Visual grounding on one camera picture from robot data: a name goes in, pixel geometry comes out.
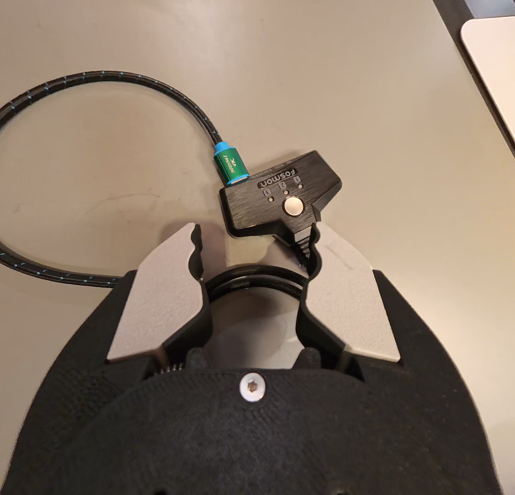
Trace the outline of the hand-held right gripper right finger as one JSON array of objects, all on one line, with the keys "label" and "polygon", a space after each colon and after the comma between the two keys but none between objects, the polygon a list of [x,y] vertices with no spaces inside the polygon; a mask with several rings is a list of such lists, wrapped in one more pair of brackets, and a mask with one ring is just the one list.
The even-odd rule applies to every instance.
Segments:
[{"label": "hand-held right gripper right finger", "polygon": [[355,357],[396,364],[396,344],[373,268],[322,222],[312,225],[308,278],[301,292],[296,334],[316,349],[323,368]]}]

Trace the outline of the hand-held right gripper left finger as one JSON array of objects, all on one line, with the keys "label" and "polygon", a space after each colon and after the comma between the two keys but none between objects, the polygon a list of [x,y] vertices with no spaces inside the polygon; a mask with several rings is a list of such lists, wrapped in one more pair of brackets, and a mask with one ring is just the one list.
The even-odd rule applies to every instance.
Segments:
[{"label": "hand-held right gripper left finger", "polygon": [[186,364],[213,333],[203,282],[202,232],[187,223],[139,265],[107,354],[108,363],[150,357],[161,368]]}]

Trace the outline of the black switch box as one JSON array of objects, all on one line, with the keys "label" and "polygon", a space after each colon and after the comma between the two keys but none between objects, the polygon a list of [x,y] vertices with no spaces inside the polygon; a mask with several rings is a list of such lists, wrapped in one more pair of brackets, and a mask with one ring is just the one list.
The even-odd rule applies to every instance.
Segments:
[{"label": "black switch box", "polygon": [[272,235],[306,262],[312,225],[342,188],[318,151],[295,157],[220,190],[233,237]]}]

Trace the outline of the white flat panel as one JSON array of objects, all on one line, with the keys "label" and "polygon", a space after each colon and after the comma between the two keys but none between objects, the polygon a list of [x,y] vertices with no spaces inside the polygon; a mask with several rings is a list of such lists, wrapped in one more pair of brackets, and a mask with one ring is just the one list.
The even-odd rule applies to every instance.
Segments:
[{"label": "white flat panel", "polygon": [[460,37],[514,150],[514,16],[469,20]]}]

